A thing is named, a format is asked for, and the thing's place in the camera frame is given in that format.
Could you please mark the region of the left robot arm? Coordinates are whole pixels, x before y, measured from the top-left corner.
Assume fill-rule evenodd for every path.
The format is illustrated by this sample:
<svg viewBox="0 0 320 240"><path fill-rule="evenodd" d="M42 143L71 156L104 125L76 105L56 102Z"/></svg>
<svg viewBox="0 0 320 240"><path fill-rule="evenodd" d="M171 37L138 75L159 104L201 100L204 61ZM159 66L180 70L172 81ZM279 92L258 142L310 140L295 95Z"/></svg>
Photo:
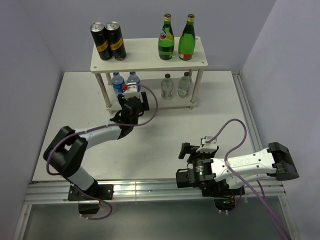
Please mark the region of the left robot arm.
<svg viewBox="0 0 320 240"><path fill-rule="evenodd" d="M87 130L62 127L43 154L46 168L53 167L59 175L79 188L86 200L103 194L98 182L81 166L86 150L107 141L119 140L132 132L139 117L148 111L147 94L125 98L118 96L121 110L109 122Z"/></svg>

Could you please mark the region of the green glass bottle tall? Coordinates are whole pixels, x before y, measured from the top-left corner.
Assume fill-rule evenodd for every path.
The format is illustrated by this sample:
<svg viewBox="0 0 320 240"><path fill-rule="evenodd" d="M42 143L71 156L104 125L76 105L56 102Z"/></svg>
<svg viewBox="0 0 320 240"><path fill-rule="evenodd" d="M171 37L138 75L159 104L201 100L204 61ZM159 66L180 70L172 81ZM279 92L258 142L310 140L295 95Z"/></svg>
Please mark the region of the green glass bottle tall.
<svg viewBox="0 0 320 240"><path fill-rule="evenodd" d="M194 21L195 21L195 15L188 14L186 25L179 39L178 56L183 61L190 60L195 50L196 36L195 36L195 29L194 29Z"/></svg>

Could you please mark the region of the green glass bottle front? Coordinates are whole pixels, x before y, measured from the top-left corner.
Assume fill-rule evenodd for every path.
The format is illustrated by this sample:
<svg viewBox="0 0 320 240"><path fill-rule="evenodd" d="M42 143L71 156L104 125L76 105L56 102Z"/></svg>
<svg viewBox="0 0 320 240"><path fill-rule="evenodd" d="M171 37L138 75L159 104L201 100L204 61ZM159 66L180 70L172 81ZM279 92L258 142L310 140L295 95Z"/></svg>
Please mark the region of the green glass bottle front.
<svg viewBox="0 0 320 240"><path fill-rule="evenodd" d="M164 22L158 38L158 55L162 60L170 60L174 53L175 39L170 13L164 15Z"/></svg>

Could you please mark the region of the clear glass bottle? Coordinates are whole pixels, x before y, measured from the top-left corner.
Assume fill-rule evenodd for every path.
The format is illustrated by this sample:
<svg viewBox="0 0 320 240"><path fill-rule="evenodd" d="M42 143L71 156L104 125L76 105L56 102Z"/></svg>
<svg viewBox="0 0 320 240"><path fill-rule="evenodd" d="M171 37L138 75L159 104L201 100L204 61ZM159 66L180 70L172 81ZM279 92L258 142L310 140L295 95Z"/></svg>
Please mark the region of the clear glass bottle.
<svg viewBox="0 0 320 240"><path fill-rule="evenodd" d="M191 86L192 86L192 78L190 73L186 71L178 83L177 93L179 97L186 98L189 94Z"/></svg>
<svg viewBox="0 0 320 240"><path fill-rule="evenodd" d="M173 80L171 79L171 75L169 73L166 73L160 85L161 97L164 100L170 100L172 98L173 88L174 88L174 83L173 83Z"/></svg>

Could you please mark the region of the water bottle blue label front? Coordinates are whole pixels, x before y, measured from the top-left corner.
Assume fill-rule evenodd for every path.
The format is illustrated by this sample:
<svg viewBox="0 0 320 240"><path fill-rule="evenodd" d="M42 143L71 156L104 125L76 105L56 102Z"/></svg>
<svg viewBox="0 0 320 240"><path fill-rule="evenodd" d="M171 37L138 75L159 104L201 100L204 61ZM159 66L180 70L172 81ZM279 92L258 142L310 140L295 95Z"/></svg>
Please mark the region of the water bottle blue label front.
<svg viewBox="0 0 320 240"><path fill-rule="evenodd" d="M123 86L125 85L124 78L119 72L114 72L111 79L112 87L116 95L122 94L124 92Z"/></svg>

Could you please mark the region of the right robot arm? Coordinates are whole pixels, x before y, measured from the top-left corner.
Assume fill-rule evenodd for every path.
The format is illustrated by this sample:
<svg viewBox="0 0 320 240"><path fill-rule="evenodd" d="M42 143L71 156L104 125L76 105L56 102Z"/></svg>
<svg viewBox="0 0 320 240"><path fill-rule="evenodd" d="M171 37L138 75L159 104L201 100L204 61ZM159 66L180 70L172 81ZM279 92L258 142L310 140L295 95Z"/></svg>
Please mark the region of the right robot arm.
<svg viewBox="0 0 320 240"><path fill-rule="evenodd" d="M278 142L271 142L258 152L227 160L215 157L218 149L216 142L204 142L200 146L183 143L178 157L183 159L189 155L187 163L192 167L177 170L177 187L199 188L204 197L222 198L244 193L245 182L269 177L290 181L300 176L289 149Z"/></svg>

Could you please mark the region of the water bottle blue label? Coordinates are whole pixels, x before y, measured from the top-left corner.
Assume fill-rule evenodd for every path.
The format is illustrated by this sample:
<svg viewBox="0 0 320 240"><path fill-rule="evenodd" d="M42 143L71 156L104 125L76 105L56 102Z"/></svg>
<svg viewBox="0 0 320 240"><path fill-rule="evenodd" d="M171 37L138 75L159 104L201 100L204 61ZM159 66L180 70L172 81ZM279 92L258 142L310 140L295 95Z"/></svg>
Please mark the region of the water bottle blue label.
<svg viewBox="0 0 320 240"><path fill-rule="evenodd" d="M112 87L116 95L122 94L124 92L123 86L125 85L124 78L119 72L114 72L111 79Z"/></svg>
<svg viewBox="0 0 320 240"><path fill-rule="evenodd" d="M137 76L135 71L131 71L129 73L129 77L127 78L127 84L128 85L135 84L134 87L138 87L139 83L140 83L140 78Z"/></svg>

